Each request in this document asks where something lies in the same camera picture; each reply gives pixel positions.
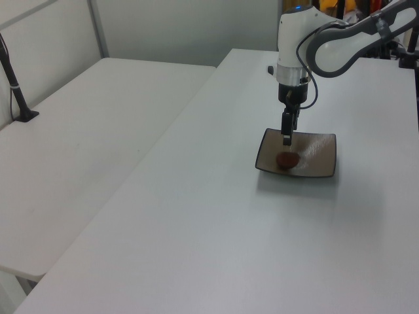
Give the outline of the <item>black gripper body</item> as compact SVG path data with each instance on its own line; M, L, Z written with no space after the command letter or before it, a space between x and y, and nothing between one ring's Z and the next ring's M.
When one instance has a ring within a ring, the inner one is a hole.
M300 110L301 105L307 100L308 84L289 86L279 84L278 99L285 105L284 112L294 114Z

